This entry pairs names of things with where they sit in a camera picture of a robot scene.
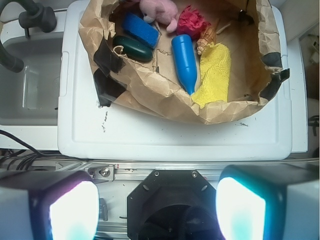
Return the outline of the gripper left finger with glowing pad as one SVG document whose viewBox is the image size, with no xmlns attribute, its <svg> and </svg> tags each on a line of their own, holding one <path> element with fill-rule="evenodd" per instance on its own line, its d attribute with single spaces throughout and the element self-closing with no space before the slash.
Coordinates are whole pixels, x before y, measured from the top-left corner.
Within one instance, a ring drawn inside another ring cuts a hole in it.
<svg viewBox="0 0 320 240">
<path fill-rule="evenodd" d="M 99 191 L 83 170 L 0 173 L 2 240 L 93 240 Z"/>
</svg>

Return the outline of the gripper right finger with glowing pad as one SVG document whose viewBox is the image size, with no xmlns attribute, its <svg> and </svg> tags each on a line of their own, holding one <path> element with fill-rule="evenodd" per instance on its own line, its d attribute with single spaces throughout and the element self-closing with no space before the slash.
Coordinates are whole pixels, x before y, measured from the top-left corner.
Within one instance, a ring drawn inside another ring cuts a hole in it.
<svg viewBox="0 0 320 240">
<path fill-rule="evenodd" d="M 228 165 L 220 174 L 215 208 L 226 240 L 318 240 L 319 166 Z"/>
</svg>

